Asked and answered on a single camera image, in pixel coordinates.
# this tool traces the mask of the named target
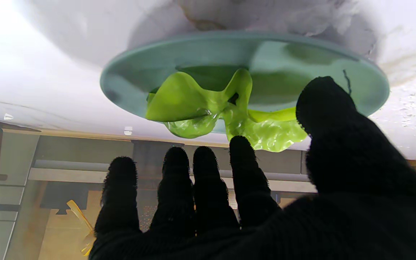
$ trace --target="stained surface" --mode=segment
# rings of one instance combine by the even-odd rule
[[[174,140],[163,125],[127,113],[101,93],[107,61],[183,33],[290,32],[346,46],[387,73],[390,97],[371,118],[416,159],[416,1],[402,2],[0,0],[0,121],[7,113],[16,125],[116,135],[132,126],[135,136]],[[199,140],[227,141],[220,134]]]

